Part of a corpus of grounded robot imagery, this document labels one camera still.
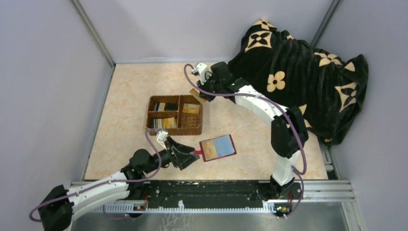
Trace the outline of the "brown wicker basket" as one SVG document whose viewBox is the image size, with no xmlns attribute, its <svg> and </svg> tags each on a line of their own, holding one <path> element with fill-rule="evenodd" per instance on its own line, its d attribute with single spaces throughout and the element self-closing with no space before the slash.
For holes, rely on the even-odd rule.
<svg viewBox="0 0 408 231">
<path fill-rule="evenodd" d="M 165 111 L 156 112 L 153 107 L 156 103 L 177 103 L 177 111 Z M 182 108 L 184 103 L 199 104 L 201 106 L 199 114 L 188 114 L 183 113 Z M 203 107 L 202 104 L 197 101 L 191 95 L 164 95 L 164 96 L 151 96 L 149 98 L 148 109 L 147 109 L 147 119 L 146 119 L 146 130 L 149 130 L 151 135 L 155 135 L 156 132 L 154 128 L 149 128 L 150 120 L 153 118 L 170 118 L 174 117 L 177 122 L 177 128 L 166 128 L 169 135 L 179 135 L 179 136 L 190 136 L 190 135 L 200 135 L 203 128 Z"/>
</svg>

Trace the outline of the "red leather card holder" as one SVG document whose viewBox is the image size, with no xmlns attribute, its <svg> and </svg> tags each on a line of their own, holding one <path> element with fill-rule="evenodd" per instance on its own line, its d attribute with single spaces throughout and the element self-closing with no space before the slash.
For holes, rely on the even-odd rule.
<svg viewBox="0 0 408 231">
<path fill-rule="evenodd" d="M 206 142 L 206 141 L 214 141 L 215 142 L 215 146 L 217 149 L 217 155 L 218 157 L 215 159 L 211 159 L 211 160 L 206 160 L 204 154 L 203 154 L 203 146 L 202 143 Z M 219 136 L 216 138 L 212 138 L 212 139 L 207 139 L 205 141 L 201 141 L 199 142 L 199 146 L 200 149 L 196 150 L 194 152 L 192 152 L 195 155 L 200 155 L 204 162 L 209 162 L 209 161 L 214 161 L 214 160 L 218 160 L 221 158 L 225 158 L 225 157 L 229 157 L 229 156 L 233 156 L 237 154 L 232 136 L 230 134 L 228 135 L 223 135 L 223 136 Z"/>
</svg>

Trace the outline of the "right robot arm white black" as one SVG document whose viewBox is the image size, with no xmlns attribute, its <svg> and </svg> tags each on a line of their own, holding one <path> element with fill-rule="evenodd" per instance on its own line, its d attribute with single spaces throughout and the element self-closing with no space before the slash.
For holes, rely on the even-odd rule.
<svg viewBox="0 0 408 231">
<path fill-rule="evenodd" d="M 288 190 L 295 175 L 304 174 L 295 168 L 299 157 L 303 160 L 303 170 L 307 170 L 304 144 L 309 136 L 301 110 L 280 105 L 258 92 L 246 80 L 235 78 L 225 62 L 211 67 L 197 63 L 191 73 L 199 77 L 196 88 L 201 98 L 210 102 L 216 96 L 224 97 L 270 125 L 271 146 L 278 155 L 270 179 L 270 191 L 279 194 Z"/>
</svg>

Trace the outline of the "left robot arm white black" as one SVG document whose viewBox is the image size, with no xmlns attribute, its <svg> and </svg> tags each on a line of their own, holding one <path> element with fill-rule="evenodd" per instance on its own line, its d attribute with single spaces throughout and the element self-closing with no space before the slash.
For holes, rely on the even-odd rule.
<svg viewBox="0 0 408 231">
<path fill-rule="evenodd" d="M 82 215 L 117 200 L 145 199 L 146 174 L 173 166 L 183 170 L 199 156 L 193 147 L 180 144 L 167 136 L 164 149 L 150 154 L 138 149 L 120 171 L 77 188 L 54 187 L 38 208 L 40 222 L 46 231 L 63 231 Z"/>
</svg>

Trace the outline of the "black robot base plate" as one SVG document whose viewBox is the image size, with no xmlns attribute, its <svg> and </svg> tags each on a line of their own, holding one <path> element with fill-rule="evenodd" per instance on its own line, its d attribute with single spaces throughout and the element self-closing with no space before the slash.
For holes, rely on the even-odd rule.
<svg viewBox="0 0 408 231">
<path fill-rule="evenodd" d="M 148 209 L 262 209 L 269 201 L 287 204 L 300 198 L 303 187 L 293 182 L 279 191 L 269 180 L 152 180 L 139 185 L 125 201 L 140 201 Z"/>
</svg>

